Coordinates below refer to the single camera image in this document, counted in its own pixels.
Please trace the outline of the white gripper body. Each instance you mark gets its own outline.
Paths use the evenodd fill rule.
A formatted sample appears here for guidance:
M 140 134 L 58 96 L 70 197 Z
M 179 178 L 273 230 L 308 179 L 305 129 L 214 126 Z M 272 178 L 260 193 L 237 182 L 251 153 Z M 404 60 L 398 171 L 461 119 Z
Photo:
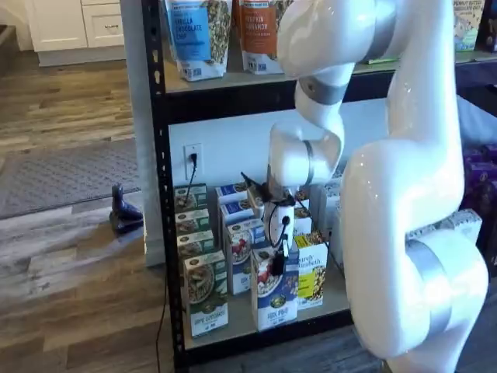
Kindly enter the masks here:
M 263 222 L 266 238 L 274 249 L 282 250 L 283 253 L 289 253 L 292 246 L 294 207 L 293 196 L 264 203 Z

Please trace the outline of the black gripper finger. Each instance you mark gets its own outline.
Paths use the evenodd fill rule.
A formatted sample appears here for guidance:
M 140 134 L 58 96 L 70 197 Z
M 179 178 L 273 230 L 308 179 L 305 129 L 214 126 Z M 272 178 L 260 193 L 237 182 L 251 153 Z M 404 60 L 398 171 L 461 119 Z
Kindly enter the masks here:
M 285 263 L 290 255 L 289 235 L 282 233 L 276 244 L 273 244 L 273 275 L 282 275 Z

